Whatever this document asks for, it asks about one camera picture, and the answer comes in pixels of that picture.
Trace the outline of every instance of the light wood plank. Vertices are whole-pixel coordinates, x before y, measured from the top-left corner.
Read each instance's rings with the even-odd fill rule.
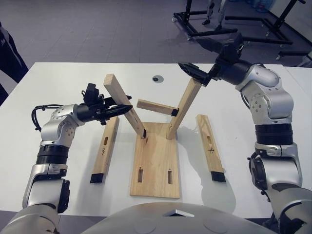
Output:
[[[219,152],[208,117],[206,115],[197,115],[196,120],[204,146],[209,171],[223,173]]]
[[[176,138],[166,139],[168,123],[143,123],[145,139],[136,137],[130,195],[179,198]]]
[[[181,101],[178,105],[179,112],[176,117],[172,117],[170,125],[167,130],[167,139],[173,139],[176,135],[176,131],[181,124],[186,112],[189,110],[194,98],[196,97],[201,83],[196,79],[191,78],[188,86],[186,87]]]
[[[155,111],[155,112],[166,114],[166,115],[171,115],[173,110],[178,111],[176,107],[166,106],[163,104],[159,104],[159,103],[152,102],[152,101],[146,101],[142,99],[139,99],[137,101],[136,107],[149,110],[149,111]]]
[[[104,87],[107,89],[109,94],[112,96],[113,100],[117,105],[131,105],[130,101],[128,100],[125,92],[123,91],[121,85],[119,84],[118,80],[116,79],[114,74],[107,74],[104,80]],[[144,138],[145,129],[140,120],[137,116],[136,111],[132,108],[130,111],[125,113],[125,116],[135,132],[141,137]]]
[[[104,133],[101,143],[98,148],[97,158],[94,163],[92,175],[94,174],[106,174],[109,167],[109,162],[112,156],[116,133],[118,130],[119,117],[110,118],[105,125]]]

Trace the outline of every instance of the person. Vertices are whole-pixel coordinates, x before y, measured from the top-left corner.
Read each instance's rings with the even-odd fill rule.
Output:
[[[6,31],[0,22],[0,70],[19,83],[28,68],[19,55],[12,36]],[[0,83],[0,106],[8,97],[8,93]]]

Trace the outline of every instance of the silver robot arm segment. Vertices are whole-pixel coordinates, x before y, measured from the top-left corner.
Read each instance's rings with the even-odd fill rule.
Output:
[[[252,65],[236,89],[248,100],[256,125],[255,154],[250,159],[253,184],[268,196],[281,233],[307,233],[312,229],[312,192],[301,188],[291,128],[293,99],[280,77],[260,65]]]
[[[123,115],[132,108],[116,105],[111,97],[104,98],[98,93],[95,85],[89,83],[82,92],[84,103],[58,107],[42,127],[42,141],[24,193],[23,209],[1,234],[58,233],[58,214],[67,209],[69,202],[70,182],[63,177],[67,173],[68,151],[76,128],[93,120],[105,125],[111,117]]]

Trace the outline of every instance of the black cable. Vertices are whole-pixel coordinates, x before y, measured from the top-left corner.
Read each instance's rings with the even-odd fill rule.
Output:
[[[32,112],[31,112],[31,119],[35,125],[35,130],[38,130],[39,132],[41,132],[41,127],[39,125],[39,122],[37,120],[37,110],[43,110],[45,111],[46,109],[57,109],[59,107],[61,107],[62,105],[58,105],[58,104],[49,104],[49,105],[43,105],[43,106],[36,106]]]
[[[249,103],[248,103],[248,101],[247,101],[247,98],[243,95],[243,93],[240,93],[240,96],[241,96],[241,98],[242,98],[244,104],[247,106],[247,108],[250,109]]]
[[[253,152],[253,154],[248,157],[247,159],[249,160],[249,171],[250,171],[250,174],[252,173],[252,160],[255,159],[255,157],[257,157],[257,153],[256,152]]]

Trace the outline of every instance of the black metal frame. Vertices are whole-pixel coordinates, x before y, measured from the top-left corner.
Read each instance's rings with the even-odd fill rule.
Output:
[[[263,25],[265,25],[269,31],[267,32],[266,36],[269,36],[270,32],[272,32],[278,39],[270,39],[270,38],[254,38],[254,37],[243,37],[244,41],[255,41],[255,42],[262,42],[262,43],[271,43],[271,44],[280,44],[280,45],[291,45],[293,42],[288,39],[281,31],[280,27],[285,21],[285,17],[291,11],[293,6],[296,2],[299,1],[302,4],[306,2],[303,0],[291,0],[281,16],[272,23],[267,18],[258,18],[258,17],[237,17],[237,16],[226,16],[225,20],[251,20],[251,21],[261,21]]]
[[[276,57],[276,60],[279,60],[281,57],[284,56],[306,56],[309,54],[309,51],[280,51],[278,53],[278,56]]]
[[[213,31],[206,31],[206,32],[198,32],[190,23],[189,19],[190,16],[193,15],[205,15],[207,11],[191,11],[191,5],[193,0],[187,0],[186,9],[184,12],[175,12],[174,18],[177,19],[179,24],[184,28],[187,32],[188,39],[191,37],[204,37],[204,36],[211,36],[211,35],[219,35],[219,34],[226,34],[226,33],[235,33],[237,32],[236,28],[233,29],[220,29],[220,30],[213,30]]]

